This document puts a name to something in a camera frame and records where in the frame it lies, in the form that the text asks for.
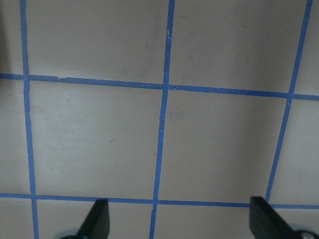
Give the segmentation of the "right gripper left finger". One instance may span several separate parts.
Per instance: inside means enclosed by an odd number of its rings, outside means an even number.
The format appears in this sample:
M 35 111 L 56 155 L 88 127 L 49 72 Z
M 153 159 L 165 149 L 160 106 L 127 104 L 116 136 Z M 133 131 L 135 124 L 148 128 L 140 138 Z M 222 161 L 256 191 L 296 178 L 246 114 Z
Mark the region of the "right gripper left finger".
M 107 199 L 96 200 L 78 230 L 76 239 L 107 239 L 110 233 L 109 204 Z

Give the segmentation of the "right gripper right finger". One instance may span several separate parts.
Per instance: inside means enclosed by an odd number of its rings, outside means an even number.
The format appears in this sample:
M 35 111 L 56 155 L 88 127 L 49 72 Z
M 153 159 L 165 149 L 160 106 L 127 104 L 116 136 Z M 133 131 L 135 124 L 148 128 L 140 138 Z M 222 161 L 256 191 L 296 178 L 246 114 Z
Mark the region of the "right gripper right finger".
M 303 230 L 293 230 L 264 198 L 250 197 L 250 230 L 256 239 L 302 239 Z

